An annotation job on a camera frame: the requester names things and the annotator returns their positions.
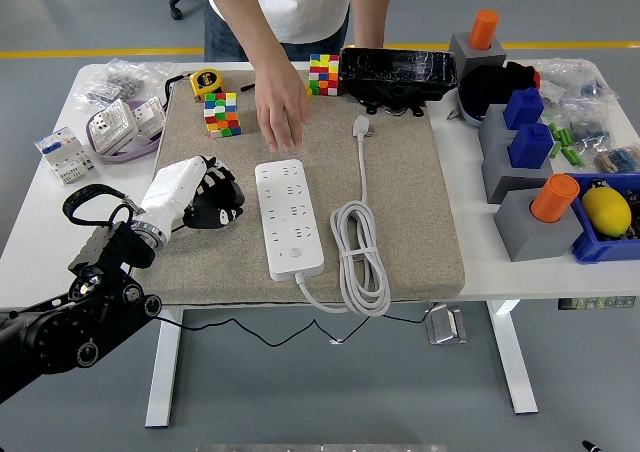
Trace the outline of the person's right hand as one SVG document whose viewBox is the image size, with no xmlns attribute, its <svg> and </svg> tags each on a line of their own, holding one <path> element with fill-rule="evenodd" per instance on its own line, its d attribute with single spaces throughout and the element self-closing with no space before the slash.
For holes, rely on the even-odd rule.
<svg viewBox="0 0 640 452">
<path fill-rule="evenodd" d="M 257 120 L 270 151 L 289 151 L 303 144 L 308 123 L 307 92 L 296 72 L 282 77 L 256 74 Z"/>
</svg>

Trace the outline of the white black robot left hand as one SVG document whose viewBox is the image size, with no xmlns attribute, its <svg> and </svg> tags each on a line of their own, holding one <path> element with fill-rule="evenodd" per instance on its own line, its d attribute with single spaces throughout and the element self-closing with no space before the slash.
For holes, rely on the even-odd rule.
<svg viewBox="0 0 640 452">
<path fill-rule="evenodd" d="M 234 175 L 222 161 L 196 156 L 159 169 L 135 221 L 164 236 L 178 220 L 188 228 L 219 229 L 243 214 L 244 202 Z"/>
</svg>

